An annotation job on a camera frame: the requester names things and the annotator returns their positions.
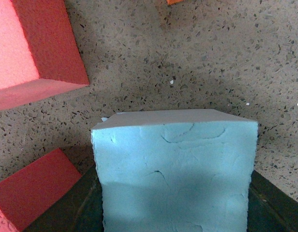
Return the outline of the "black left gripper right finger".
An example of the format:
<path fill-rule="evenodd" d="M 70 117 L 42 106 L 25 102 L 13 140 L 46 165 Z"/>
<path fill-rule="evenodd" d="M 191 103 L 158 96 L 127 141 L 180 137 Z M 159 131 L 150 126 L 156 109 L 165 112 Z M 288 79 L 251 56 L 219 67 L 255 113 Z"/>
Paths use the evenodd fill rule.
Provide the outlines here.
<path fill-rule="evenodd" d="M 248 232 L 298 232 L 298 202 L 257 171 L 249 188 Z"/>

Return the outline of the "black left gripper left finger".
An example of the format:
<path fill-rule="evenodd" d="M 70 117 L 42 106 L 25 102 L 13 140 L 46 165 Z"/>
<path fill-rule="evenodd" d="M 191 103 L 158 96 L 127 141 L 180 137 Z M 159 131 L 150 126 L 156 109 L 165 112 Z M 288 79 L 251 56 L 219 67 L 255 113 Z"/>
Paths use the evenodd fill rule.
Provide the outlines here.
<path fill-rule="evenodd" d="M 95 166 L 24 231 L 103 232 L 102 188 Z"/>

